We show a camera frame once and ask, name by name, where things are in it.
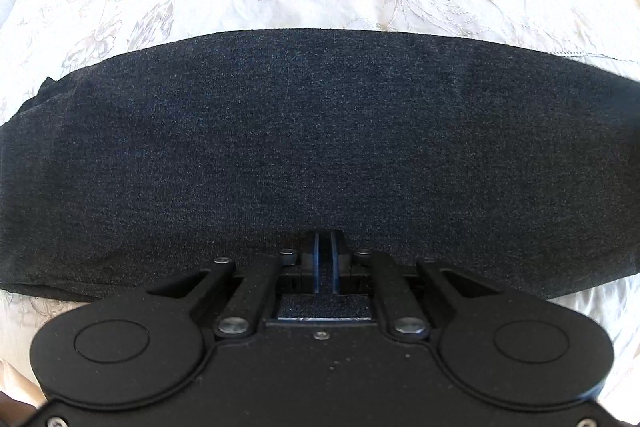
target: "embroidered floral pattern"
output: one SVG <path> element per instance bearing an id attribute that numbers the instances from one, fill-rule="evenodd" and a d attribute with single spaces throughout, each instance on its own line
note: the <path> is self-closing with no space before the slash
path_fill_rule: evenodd
<path id="1" fill-rule="evenodd" d="M 117 13 L 100 25 L 84 39 L 76 42 L 74 48 L 62 62 L 63 74 L 91 66 L 106 58 L 115 44 L 116 35 L 122 26 L 122 14 Z"/>
<path id="2" fill-rule="evenodd" d="M 169 38 L 174 23 L 174 4 L 168 0 L 156 4 L 133 26 L 127 51 L 141 50 Z"/>

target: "screw head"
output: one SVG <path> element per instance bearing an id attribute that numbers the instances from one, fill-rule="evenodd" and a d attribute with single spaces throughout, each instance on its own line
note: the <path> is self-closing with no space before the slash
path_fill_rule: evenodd
<path id="1" fill-rule="evenodd" d="M 353 260 L 360 265 L 369 266 L 371 263 L 371 254 L 373 252 L 369 248 L 358 248 L 352 254 Z"/>
<path id="2" fill-rule="evenodd" d="M 47 427 L 68 427 L 68 425 L 62 418 L 54 416 L 53 418 L 49 418 L 47 420 Z"/>
<path id="3" fill-rule="evenodd" d="M 249 322 L 242 317 L 226 317 L 220 321 L 218 329 L 227 335 L 240 335 L 248 331 Z"/>
<path id="4" fill-rule="evenodd" d="M 282 248 L 280 250 L 280 257 L 283 266 L 293 266 L 298 260 L 298 251 L 293 248 Z"/>
<path id="5" fill-rule="evenodd" d="M 418 335 L 427 328 L 427 325 L 424 323 L 424 320 L 417 317 L 402 317 L 394 322 L 394 328 L 398 333 Z"/>
<path id="6" fill-rule="evenodd" d="M 316 341 L 327 341 L 331 338 L 331 333 L 328 331 L 315 331 L 314 338 Z"/>

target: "folded dark cloth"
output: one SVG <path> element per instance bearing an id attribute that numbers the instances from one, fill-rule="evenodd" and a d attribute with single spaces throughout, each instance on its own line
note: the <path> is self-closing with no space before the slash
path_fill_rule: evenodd
<path id="1" fill-rule="evenodd" d="M 640 270 L 640 84 L 415 34 L 231 32 L 47 80 L 0 128 L 0 282 L 103 297 L 343 229 L 550 297 Z"/>

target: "round pad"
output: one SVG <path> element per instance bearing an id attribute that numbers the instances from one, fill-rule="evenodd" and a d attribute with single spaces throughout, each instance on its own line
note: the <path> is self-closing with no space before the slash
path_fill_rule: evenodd
<path id="1" fill-rule="evenodd" d="M 520 295 L 469 299 L 443 331 L 439 350 L 479 393 L 540 407 L 593 394 L 614 357 L 607 333 L 591 319 Z"/>
<path id="2" fill-rule="evenodd" d="M 31 344 L 31 365 L 47 395 L 113 406 L 175 387 L 203 350 L 200 330 L 179 301 L 140 291 L 46 324 Z"/>
<path id="3" fill-rule="evenodd" d="M 495 333 L 494 341 L 505 357 L 525 363 L 553 362 L 569 349 L 564 331 L 540 321 L 507 324 Z"/>
<path id="4" fill-rule="evenodd" d="M 142 353 L 148 344 L 145 327 L 129 321 L 92 324 L 76 337 L 76 351 L 99 363 L 126 362 Z"/>

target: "dark gray fabric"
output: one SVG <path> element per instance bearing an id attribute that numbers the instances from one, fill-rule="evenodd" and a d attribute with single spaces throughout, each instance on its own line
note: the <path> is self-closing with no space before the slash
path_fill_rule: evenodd
<path id="1" fill-rule="evenodd" d="M 110 58 L 0 128 L 0 282 L 105 296 L 321 227 L 576 291 L 639 270 L 639 107 L 639 84 L 596 68 L 414 34 L 232 32 Z"/>

